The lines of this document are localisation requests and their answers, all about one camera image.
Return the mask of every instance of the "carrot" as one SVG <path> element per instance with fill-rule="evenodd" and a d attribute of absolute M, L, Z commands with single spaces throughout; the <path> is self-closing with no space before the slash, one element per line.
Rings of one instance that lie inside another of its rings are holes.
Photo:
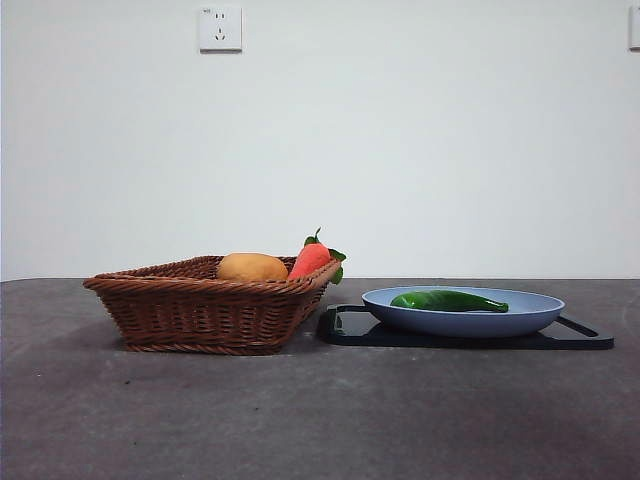
<path fill-rule="evenodd" d="M 323 267 L 331 261 L 332 258 L 337 260 L 346 259 L 346 255 L 325 247 L 318 239 L 318 233 L 320 229 L 316 230 L 316 234 L 313 237 L 307 237 L 304 242 L 304 247 L 300 250 L 298 257 L 296 258 L 293 268 L 287 277 L 288 280 L 304 277 L 316 271 L 318 268 Z M 338 284 L 342 280 L 343 270 L 342 266 L 336 272 L 331 282 Z"/>

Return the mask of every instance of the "wall socket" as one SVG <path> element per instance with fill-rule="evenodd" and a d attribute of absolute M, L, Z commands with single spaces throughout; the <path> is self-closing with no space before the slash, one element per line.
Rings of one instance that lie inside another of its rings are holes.
<path fill-rule="evenodd" d="M 202 7 L 198 35 L 200 53 L 242 50 L 242 8 L 235 5 Z"/>

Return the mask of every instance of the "black cutting board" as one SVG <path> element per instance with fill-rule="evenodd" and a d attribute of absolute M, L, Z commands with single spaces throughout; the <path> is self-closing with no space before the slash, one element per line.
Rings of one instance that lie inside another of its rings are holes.
<path fill-rule="evenodd" d="M 363 305 L 332 305 L 320 317 L 317 335 L 327 343 L 351 346 L 606 350 L 613 337 L 566 316 L 539 332 L 508 338 L 456 338 L 425 335 L 380 323 Z"/>

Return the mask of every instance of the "green chili pepper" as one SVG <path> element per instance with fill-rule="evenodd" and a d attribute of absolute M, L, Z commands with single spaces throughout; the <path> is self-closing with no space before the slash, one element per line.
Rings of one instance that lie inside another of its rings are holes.
<path fill-rule="evenodd" d="M 468 312 L 471 310 L 488 310 L 490 312 L 507 312 L 509 305 L 470 293 L 455 290 L 429 290 L 408 292 L 398 295 L 391 301 L 394 307 L 415 308 L 419 310 L 439 310 L 444 312 Z"/>

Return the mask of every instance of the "blue plate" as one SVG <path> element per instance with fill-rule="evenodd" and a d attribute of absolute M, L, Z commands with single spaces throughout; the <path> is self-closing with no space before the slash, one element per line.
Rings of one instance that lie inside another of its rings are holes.
<path fill-rule="evenodd" d="M 473 311 L 441 312 L 393 307 L 397 295 L 413 291 L 456 290 L 509 304 L 506 313 Z M 537 332 L 550 325 L 564 308 L 557 298 L 537 293 L 495 288 L 422 286 L 383 288 L 362 295 L 367 309 L 380 322 L 405 330 L 466 338 L 515 337 Z"/>

